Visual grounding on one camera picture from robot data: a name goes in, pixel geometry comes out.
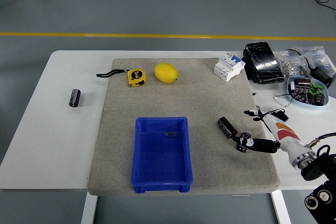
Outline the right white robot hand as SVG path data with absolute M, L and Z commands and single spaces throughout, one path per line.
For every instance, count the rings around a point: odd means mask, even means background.
M 233 141 L 236 143 L 249 150 L 263 153 L 276 153 L 278 149 L 281 149 L 287 152 L 289 163 L 293 167 L 316 159 L 314 151 L 303 145 L 294 130 L 288 127 L 283 120 L 272 115 L 271 111 L 263 112 L 260 108 L 257 108 L 244 113 L 254 116 L 255 121 L 262 121 L 275 139 L 267 140 L 234 136 Z

